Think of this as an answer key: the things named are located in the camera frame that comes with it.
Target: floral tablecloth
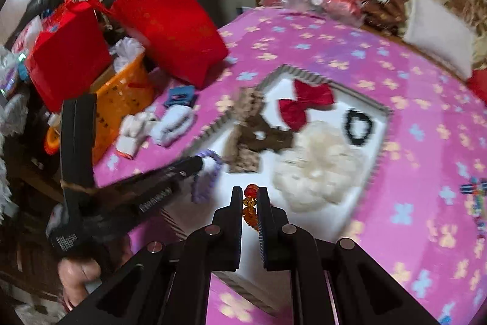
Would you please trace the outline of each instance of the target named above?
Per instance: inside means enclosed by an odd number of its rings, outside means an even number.
[[[281,64],[320,73],[395,110],[379,170],[346,235],[441,323],[466,325],[487,295],[472,197],[459,194],[460,184],[484,175],[483,103],[409,49],[334,21],[257,8],[220,33],[231,55],[217,81],[200,93],[191,131],[171,148],[144,143],[132,161],[110,149],[94,169],[97,183],[167,164],[232,105],[238,86],[257,84]],[[165,99],[155,100],[156,112]]]

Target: cream scrunchie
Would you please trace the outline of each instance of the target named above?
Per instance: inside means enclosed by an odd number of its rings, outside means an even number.
[[[340,203],[363,174],[365,156],[350,146],[340,130],[315,121],[295,134],[293,148],[281,153],[273,184],[293,212]]]

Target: red hair bow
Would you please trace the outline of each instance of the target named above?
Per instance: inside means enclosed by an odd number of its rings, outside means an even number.
[[[299,131],[307,122],[306,109],[325,107],[335,103],[333,92],[327,84],[310,86],[299,80],[294,81],[296,101],[279,100],[279,111],[284,122],[292,131]]]

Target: black scrunchie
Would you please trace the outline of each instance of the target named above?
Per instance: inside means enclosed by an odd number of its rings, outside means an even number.
[[[361,120],[363,122],[367,122],[367,130],[365,131],[365,135],[362,138],[354,137],[350,131],[352,121],[354,120]],[[347,134],[347,138],[352,145],[363,146],[367,141],[367,139],[369,138],[370,134],[372,134],[372,127],[373,127],[372,120],[366,114],[362,112],[354,111],[353,109],[350,109],[348,111],[347,122],[345,123],[345,133]]]

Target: white pillow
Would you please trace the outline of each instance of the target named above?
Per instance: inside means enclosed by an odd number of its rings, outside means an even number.
[[[413,44],[461,79],[472,76],[475,35],[457,16],[435,0],[410,0],[404,42]]]

